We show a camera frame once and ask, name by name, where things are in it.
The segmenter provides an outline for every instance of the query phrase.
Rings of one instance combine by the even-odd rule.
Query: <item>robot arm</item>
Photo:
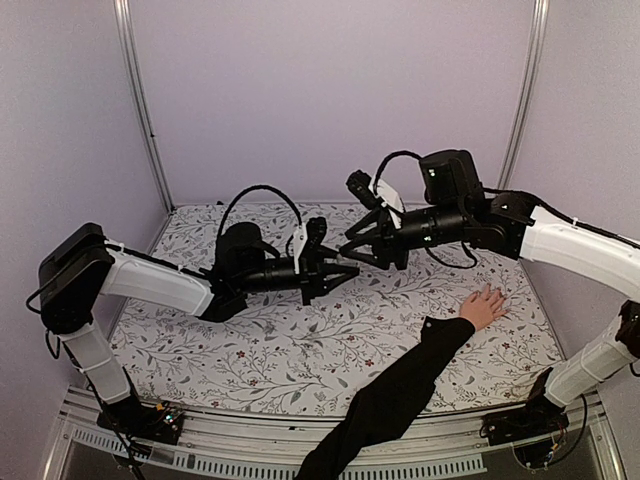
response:
[[[418,158],[425,199],[432,205],[428,208],[408,212],[388,208],[372,188],[381,170],[373,181],[361,171],[349,177],[349,190],[369,213],[346,232],[349,242],[340,248],[343,256],[384,269],[392,263],[404,269],[410,250],[462,241],[509,258],[562,267],[628,297],[620,315],[598,338],[538,377],[525,407],[485,418],[492,444],[566,426],[566,406],[640,358],[640,245],[567,218],[531,194],[485,190],[466,151]],[[385,194],[395,198],[389,190],[386,185]],[[486,198],[485,192],[496,196]],[[362,246],[371,253],[357,251]]]
[[[180,412],[141,404],[125,370],[93,322],[98,295],[136,298],[222,322],[247,307],[248,293],[300,289],[303,303],[328,292],[359,273],[354,266],[334,263],[338,253],[323,246],[324,218],[296,229],[292,257],[280,258],[262,241],[253,224],[238,224],[221,235],[211,270],[191,271],[127,249],[108,240],[102,228],[86,224],[40,265],[42,322],[63,343],[84,373],[104,411],[105,428],[164,443],[176,443]],[[265,252],[276,258],[265,258]]]

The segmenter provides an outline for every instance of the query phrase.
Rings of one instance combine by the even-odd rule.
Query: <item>human hand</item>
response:
[[[460,317],[469,320],[479,332],[509,312],[502,309],[506,299],[499,287],[492,291],[488,283],[482,292],[474,292],[464,301],[460,306]]]

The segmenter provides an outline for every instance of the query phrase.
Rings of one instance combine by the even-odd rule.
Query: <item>patterned fabric surface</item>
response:
[[[182,207],[155,255],[210,267],[224,206]],[[365,213],[359,205],[302,204],[303,217],[324,216],[325,245]],[[253,221],[281,252],[294,224],[283,204],[240,204],[227,225]],[[434,250],[468,263],[459,245]],[[425,315],[452,318],[486,282],[501,286],[511,313],[475,334],[436,383],[426,412],[449,412],[524,400],[536,375],[561,360],[520,265],[476,251],[471,270],[410,253],[405,271],[361,265],[361,274],[302,306],[298,291],[250,295],[249,308],[222,324],[129,300],[112,348],[143,396],[230,410],[341,416],[355,392],[414,346]]]

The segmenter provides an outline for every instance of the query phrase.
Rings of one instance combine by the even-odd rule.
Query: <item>cable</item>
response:
[[[50,333],[51,333],[51,330],[47,328],[44,332],[44,343],[47,344],[47,349],[49,350],[49,353],[51,354],[53,359],[58,360],[60,358],[60,337],[56,335],[57,343],[56,343],[56,350],[54,351],[53,348],[51,347],[51,341],[49,340]]]
[[[557,460],[549,463],[548,464],[549,467],[553,465],[557,465],[558,463],[566,460],[566,458],[569,455],[571,455],[574,452],[574,450],[578,447],[578,445],[580,444],[580,440],[582,440],[584,432],[587,429],[587,420],[589,418],[589,406],[587,405],[587,398],[584,396],[584,394],[580,395],[580,398],[582,399],[582,406],[584,408],[584,417],[582,418],[582,427],[580,428],[580,433],[578,434],[578,438],[576,438],[575,443],[571,445],[571,448],[569,449],[569,451],[567,451],[567,453],[565,453],[564,456],[562,456],[561,458],[558,458]]]
[[[411,157],[418,161],[422,160],[422,157],[420,155],[418,155],[415,152],[411,152],[409,150],[398,150],[397,152],[392,152],[386,157],[384,157],[384,159],[380,163],[380,166],[378,167],[378,170],[376,171],[376,176],[373,179],[373,194],[376,197],[378,196],[378,182],[380,181],[382,172],[384,172],[384,169],[387,168],[387,165],[389,164],[389,162],[397,157]],[[387,208],[401,218],[404,216],[404,212],[401,212],[400,210],[393,207],[392,205],[387,204]]]
[[[87,378],[87,381],[89,382],[89,386],[91,387],[91,391],[93,392],[93,396],[96,397],[96,401],[98,402],[98,405],[100,406],[100,410],[102,410],[104,418],[107,420],[107,423],[109,423],[109,427],[111,427],[111,430],[113,430],[113,433],[116,434],[116,437],[118,437],[118,440],[120,441],[120,443],[124,447],[124,450],[127,453],[127,457],[129,457],[131,473],[133,474],[134,477],[136,477],[137,480],[146,480],[145,476],[142,474],[142,471],[140,470],[140,466],[138,465],[138,462],[136,461],[135,457],[133,456],[133,452],[131,451],[131,443],[134,443],[133,440],[131,440],[127,436],[127,438],[129,438],[129,442],[130,442],[130,444],[127,445],[127,442],[124,441],[124,438],[122,438],[122,435],[120,435],[120,432],[118,432],[117,428],[115,427],[115,425],[113,424],[113,422],[109,418],[109,415],[107,414],[107,412],[106,412],[106,410],[104,408],[104,402],[98,396],[98,392],[96,392],[95,385],[93,384],[93,382],[91,382],[91,380],[89,380],[89,377],[86,377],[86,378]]]
[[[628,238],[625,238],[621,235],[618,235],[617,233],[613,233],[610,232],[608,230],[605,230],[603,228],[600,227],[595,227],[593,225],[589,225],[588,223],[584,223],[584,222],[578,222],[578,221],[574,221],[573,218],[569,217],[568,215],[565,215],[564,213],[560,212],[558,209],[552,207],[551,205],[549,205],[547,202],[545,202],[544,200],[542,200],[540,197],[529,193],[529,192],[522,192],[522,191],[518,191],[518,190],[498,190],[495,188],[484,188],[484,191],[487,193],[492,193],[494,195],[498,195],[501,193],[517,193],[519,195],[527,195],[530,198],[534,199],[540,206],[544,207],[546,210],[549,211],[549,213],[552,213],[553,215],[559,217],[561,220],[564,220],[567,223],[571,223],[572,225],[575,224],[575,226],[580,227],[580,228],[584,228],[585,230],[588,230],[592,233],[596,233],[598,235],[602,235],[603,237],[606,238],[611,238],[613,240],[617,240],[619,242],[622,242],[626,245],[629,245],[633,248],[637,248],[640,249],[640,244],[634,242],[633,240],[629,240]]]
[[[281,192],[277,188],[272,187],[271,185],[252,185],[251,187],[245,188],[243,191],[241,191],[238,195],[236,195],[236,197],[233,200],[231,200],[231,203],[229,203],[229,206],[227,207],[227,210],[224,212],[224,215],[222,216],[222,220],[220,221],[220,226],[218,227],[218,234],[216,235],[216,244],[218,243],[218,241],[220,241],[220,237],[224,232],[224,224],[226,223],[227,218],[229,217],[229,214],[231,213],[231,210],[233,209],[233,207],[235,207],[236,203],[238,203],[240,199],[244,197],[247,193],[251,193],[256,190],[267,190],[269,192],[272,192],[278,195],[281,199],[283,199],[286,202],[287,205],[289,205],[291,210],[293,210],[293,213],[295,213],[296,220],[298,220],[298,226],[300,227],[302,226],[302,215],[300,215],[300,210],[298,210],[298,207],[296,207],[295,203],[293,203],[293,201],[287,195],[285,195],[283,192]]]
[[[291,258],[291,252],[289,251],[291,249],[291,242],[293,241],[293,233],[291,234],[291,236],[289,237],[289,239],[287,240],[287,244],[284,247],[284,253],[287,255],[287,257]]]
[[[467,257],[469,257],[473,261],[473,263],[471,265],[453,265],[451,263],[445,262],[441,258],[438,258],[436,256],[436,254],[431,251],[430,248],[425,247],[425,251],[427,252],[427,254],[431,258],[433,258],[440,265],[444,265],[445,267],[448,267],[448,268],[457,268],[458,270],[470,270],[470,269],[474,268],[476,265],[478,265],[478,259],[476,258],[476,256],[473,253],[471,253],[471,251],[467,248],[467,246],[464,244],[464,242],[460,242],[460,245],[462,245],[462,250],[467,255]]]

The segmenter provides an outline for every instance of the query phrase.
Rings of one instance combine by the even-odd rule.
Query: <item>purple wall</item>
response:
[[[176,202],[228,200],[264,182],[296,200],[353,201],[348,175],[404,148],[467,148],[494,185],[533,4],[133,2]],[[389,179],[422,198],[412,161],[398,160]]]
[[[640,3],[551,2],[531,115],[512,187],[640,239]],[[598,335],[623,298],[595,282],[529,265],[567,354]],[[640,382],[600,389],[629,478],[640,478]]]
[[[163,212],[112,2],[3,2],[0,105],[0,478],[33,480],[72,378],[24,308],[38,264],[86,221],[145,248]]]

